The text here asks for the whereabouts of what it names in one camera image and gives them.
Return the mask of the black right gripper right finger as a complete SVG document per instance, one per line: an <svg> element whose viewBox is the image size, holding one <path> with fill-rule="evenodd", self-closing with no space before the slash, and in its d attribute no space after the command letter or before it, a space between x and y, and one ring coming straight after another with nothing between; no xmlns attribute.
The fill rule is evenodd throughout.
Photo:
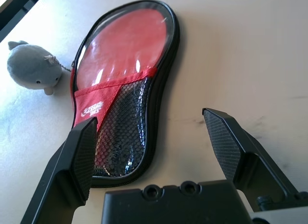
<svg viewBox="0 0 308 224"><path fill-rule="evenodd" d="M260 142L225 112L203 108L202 114L218 163L249 202L269 196L274 202L296 199L298 190Z"/></svg>

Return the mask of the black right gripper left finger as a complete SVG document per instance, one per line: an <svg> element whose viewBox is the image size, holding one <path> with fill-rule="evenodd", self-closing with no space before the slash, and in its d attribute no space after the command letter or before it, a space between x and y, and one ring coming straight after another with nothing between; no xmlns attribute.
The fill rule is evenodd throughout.
<svg viewBox="0 0 308 224"><path fill-rule="evenodd" d="M49 160L21 220L23 224L70 224L89 198L97 118L76 125Z"/></svg>

